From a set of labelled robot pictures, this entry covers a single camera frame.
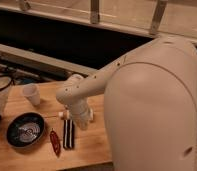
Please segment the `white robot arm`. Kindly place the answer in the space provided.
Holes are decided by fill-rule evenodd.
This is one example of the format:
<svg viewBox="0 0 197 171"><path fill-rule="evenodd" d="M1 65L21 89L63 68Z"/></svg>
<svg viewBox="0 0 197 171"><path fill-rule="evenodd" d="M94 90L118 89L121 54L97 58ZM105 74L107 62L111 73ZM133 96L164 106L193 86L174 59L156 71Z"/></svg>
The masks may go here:
<svg viewBox="0 0 197 171"><path fill-rule="evenodd" d="M197 49L190 41L157 38L61 87L56 99L78 118L80 100L97 94L115 171L194 171Z"/></svg>

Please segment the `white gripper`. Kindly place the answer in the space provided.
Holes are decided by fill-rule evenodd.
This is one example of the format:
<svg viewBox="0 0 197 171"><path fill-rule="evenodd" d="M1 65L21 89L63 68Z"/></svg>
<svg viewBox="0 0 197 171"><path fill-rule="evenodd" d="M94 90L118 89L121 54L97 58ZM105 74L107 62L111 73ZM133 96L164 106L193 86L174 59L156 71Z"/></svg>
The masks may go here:
<svg viewBox="0 0 197 171"><path fill-rule="evenodd" d="M89 107L86 99L78 100L68 106L70 118L81 130L86 130L93 120L93 110Z"/></svg>

